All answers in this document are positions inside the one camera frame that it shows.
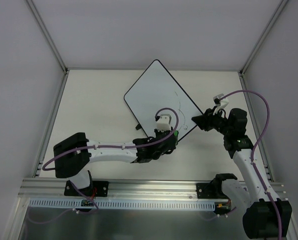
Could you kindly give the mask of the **whiteboard with rabbit drawing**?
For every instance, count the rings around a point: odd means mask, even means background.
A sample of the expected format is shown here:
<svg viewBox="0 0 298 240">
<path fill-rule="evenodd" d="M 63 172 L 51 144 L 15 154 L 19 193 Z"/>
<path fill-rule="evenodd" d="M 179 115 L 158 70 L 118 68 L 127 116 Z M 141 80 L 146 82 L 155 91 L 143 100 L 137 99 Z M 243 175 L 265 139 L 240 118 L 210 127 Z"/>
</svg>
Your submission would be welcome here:
<svg viewBox="0 0 298 240">
<path fill-rule="evenodd" d="M 154 136 L 155 115 L 163 108 L 176 111 L 179 122 L 176 130 L 181 141 L 197 125 L 192 117 L 203 112 L 158 59 L 155 59 L 123 97 L 126 105 L 146 136 Z"/>
</svg>

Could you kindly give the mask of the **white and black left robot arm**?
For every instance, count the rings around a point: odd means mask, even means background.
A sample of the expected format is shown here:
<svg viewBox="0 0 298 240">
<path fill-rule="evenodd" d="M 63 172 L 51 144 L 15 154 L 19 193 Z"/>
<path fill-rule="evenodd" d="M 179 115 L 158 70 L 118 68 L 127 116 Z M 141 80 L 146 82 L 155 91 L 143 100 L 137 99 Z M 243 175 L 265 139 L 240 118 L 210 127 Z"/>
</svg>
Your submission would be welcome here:
<svg viewBox="0 0 298 240">
<path fill-rule="evenodd" d="M 178 145 L 177 130 L 154 131 L 155 137 L 136 138 L 131 142 L 110 145 L 88 140 L 84 132 L 78 132 L 53 147 L 55 176 L 68 179 L 83 196 L 93 191 L 91 173 L 86 165 L 95 162 L 124 162 L 144 164 L 171 154 Z"/>
</svg>

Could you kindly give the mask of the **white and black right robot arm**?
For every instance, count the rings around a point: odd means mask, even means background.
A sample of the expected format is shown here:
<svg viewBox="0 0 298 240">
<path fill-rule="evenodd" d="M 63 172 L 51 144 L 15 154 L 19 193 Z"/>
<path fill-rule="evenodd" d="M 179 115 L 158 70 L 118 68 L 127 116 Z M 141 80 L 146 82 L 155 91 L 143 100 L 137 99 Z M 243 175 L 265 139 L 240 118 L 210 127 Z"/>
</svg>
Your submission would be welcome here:
<svg viewBox="0 0 298 240">
<path fill-rule="evenodd" d="M 217 174 L 211 181 L 217 198 L 228 197 L 242 212 L 242 225 L 249 239 L 286 237 L 292 206 L 282 200 L 271 187 L 266 171 L 253 151 L 254 145 L 246 135 L 247 112 L 233 108 L 228 117 L 209 108 L 192 121 L 203 131 L 216 130 L 223 135 L 223 145 L 238 167 L 246 187 L 232 173 Z"/>
</svg>

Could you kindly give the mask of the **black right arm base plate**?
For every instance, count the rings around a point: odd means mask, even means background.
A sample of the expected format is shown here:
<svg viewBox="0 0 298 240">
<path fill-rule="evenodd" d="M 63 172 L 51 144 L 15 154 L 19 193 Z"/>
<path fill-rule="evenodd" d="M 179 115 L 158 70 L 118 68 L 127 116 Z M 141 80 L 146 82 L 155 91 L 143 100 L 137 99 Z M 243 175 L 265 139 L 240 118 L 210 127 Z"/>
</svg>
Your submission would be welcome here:
<svg viewBox="0 0 298 240">
<path fill-rule="evenodd" d="M 198 199 L 217 199 L 217 190 L 212 183 L 199 182 L 196 184 L 196 195 Z"/>
</svg>

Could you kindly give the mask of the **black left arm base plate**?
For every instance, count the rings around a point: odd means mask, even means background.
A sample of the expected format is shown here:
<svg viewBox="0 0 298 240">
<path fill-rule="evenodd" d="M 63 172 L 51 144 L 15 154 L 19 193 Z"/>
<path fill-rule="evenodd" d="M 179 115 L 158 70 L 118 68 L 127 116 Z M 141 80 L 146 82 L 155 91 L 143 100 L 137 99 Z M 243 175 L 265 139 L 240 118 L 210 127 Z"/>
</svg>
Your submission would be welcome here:
<svg viewBox="0 0 298 240">
<path fill-rule="evenodd" d="M 90 186 L 79 189 L 87 197 L 107 197 L 109 190 L 108 181 L 93 180 Z M 71 181 L 67 181 L 64 188 L 64 195 L 67 197 L 81 196 L 73 187 Z"/>
</svg>

